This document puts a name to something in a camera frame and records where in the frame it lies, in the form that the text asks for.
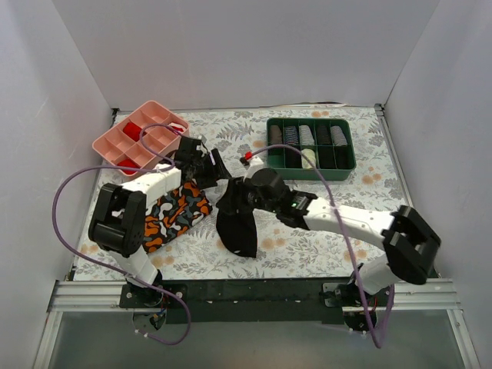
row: small red object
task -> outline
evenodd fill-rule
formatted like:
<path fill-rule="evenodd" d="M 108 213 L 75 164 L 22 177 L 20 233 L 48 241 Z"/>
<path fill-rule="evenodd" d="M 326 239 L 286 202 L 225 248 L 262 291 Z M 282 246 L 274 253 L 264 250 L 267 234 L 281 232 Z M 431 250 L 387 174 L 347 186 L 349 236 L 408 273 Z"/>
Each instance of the small red object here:
<path fill-rule="evenodd" d="M 120 161 L 119 163 L 117 163 L 118 166 L 120 167 L 130 167 L 130 168 L 140 168 L 138 165 L 136 165 L 132 160 L 130 159 L 125 159 L 125 160 L 122 160 Z M 127 174 L 127 175 L 133 175 L 134 173 L 136 173 L 136 171 L 129 171 L 129 170 L 125 170 L 125 169 L 122 169 L 122 171 Z"/>
<path fill-rule="evenodd" d="M 169 123 L 169 127 L 173 128 L 174 130 L 178 131 L 179 133 L 184 133 L 186 131 L 186 128 L 184 125 L 180 125 L 179 123 L 171 122 Z"/>
<path fill-rule="evenodd" d="M 137 142 L 140 139 L 140 131 L 141 128 L 138 127 L 132 121 L 129 121 L 126 124 L 126 126 L 123 128 L 123 132 L 135 142 Z"/>

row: white wall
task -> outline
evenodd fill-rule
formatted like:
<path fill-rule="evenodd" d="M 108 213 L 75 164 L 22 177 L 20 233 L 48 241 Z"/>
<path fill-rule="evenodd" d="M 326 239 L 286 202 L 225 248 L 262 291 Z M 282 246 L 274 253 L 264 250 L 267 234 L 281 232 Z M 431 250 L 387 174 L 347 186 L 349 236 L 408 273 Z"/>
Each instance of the white wall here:
<path fill-rule="evenodd" d="M 441 1 L 387 103 L 415 205 L 443 243 L 482 367 L 492 367 L 492 3 Z"/>
<path fill-rule="evenodd" d="M 438 0 L 54 0 L 106 100 L 132 110 L 387 100 Z"/>
<path fill-rule="evenodd" d="M 31 367 L 56 278 L 71 255 L 55 238 L 60 181 L 100 162 L 90 144 L 111 122 L 51 0 L 0 0 L 0 367 Z M 62 232 L 75 243 L 94 175 L 62 199 Z"/>

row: green compartment tray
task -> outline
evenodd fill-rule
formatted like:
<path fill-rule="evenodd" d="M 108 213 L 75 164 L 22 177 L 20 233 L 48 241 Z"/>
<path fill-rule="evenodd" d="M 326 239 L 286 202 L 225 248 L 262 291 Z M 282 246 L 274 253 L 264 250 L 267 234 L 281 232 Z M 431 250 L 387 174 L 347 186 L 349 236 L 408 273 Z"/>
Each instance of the green compartment tray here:
<path fill-rule="evenodd" d="M 316 153 L 316 166 L 320 170 L 324 179 L 329 181 L 344 181 L 355 169 L 354 147 L 352 145 L 351 130 L 348 122 L 343 119 L 316 119 L 316 118 L 270 118 L 267 120 L 268 144 L 272 145 L 270 137 L 270 126 L 277 125 L 284 136 L 284 128 L 300 125 L 307 125 L 311 129 L 314 137 L 314 146 L 294 146 L 299 150 L 310 148 Z M 337 125 L 343 131 L 347 139 L 347 146 L 319 145 L 316 137 L 316 127 L 325 125 L 328 133 L 330 128 Z M 313 169 L 303 169 L 301 157 L 295 160 L 285 160 L 287 148 L 274 148 L 268 151 L 267 163 L 270 168 L 275 169 L 283 179 L 300 179 L 305 181 L 319 181 Z"/>

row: floral mat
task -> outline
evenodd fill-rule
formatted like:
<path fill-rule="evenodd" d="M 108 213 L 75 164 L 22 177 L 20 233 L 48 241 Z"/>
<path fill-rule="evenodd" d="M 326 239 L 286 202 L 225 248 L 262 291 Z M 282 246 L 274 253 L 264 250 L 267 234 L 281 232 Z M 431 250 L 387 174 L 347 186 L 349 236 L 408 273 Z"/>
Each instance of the floral mat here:
<path fill-rule="evenodd" d="M 127 115 L 118 115 L 116 122 Z M 343 182 L 332 182 L 337 204 L 377 211 L 396 210 L 405 204 L 401 183 L 373 108 L 291 108 L 250 111 L 205 111 L 180 113 L 191 124 L 191 135 L 207 138 L 209 149 L 218 148 L 233 176 L 244 173 L 238 158 L 266 145 L 266 121 L 273 117 L 343 118 L 351 127 L 357 167 Z M 84 254 L 115 264 L 115 260 L 91 242 L 88 223 L 99 189 L 105 183 L 121 184 L 118 171 L 104 170 L 97 180 L 85 228 L 79 242 Z M 327 197 L 319 181 L 287 181 L 292 188 Z M 225 181 L 206 190 L 212 204 L 224 194 Z M 352 272 L 347 247 L 340 235 L 293 229 L 273 214 L 255 211 L 258 256 L 238 257 L 225 249 L 215 230 L 217 209 L 190 231 L 150 255 L 164 279 L 308 278 L 347 276 Z M 361 241 L 354 242 L 359 262 L 370 261 L 383 251 Z M 123 277 L 85 260 L 76 261 L 74 280 L 112 281 Z"/>

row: black cloth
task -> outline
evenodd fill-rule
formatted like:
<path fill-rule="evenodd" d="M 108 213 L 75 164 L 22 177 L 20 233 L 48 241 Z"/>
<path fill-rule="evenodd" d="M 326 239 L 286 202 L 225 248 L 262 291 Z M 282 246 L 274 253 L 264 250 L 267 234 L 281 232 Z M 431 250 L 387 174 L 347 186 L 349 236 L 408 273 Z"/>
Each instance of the black cloth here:
<path fill-rule="evenodd" d="M 256 258 L 258 234 L 253 212 L 227 215 L 219 210 L 215 228 L 225 248 L 230 252 L 237 256 Z"/>

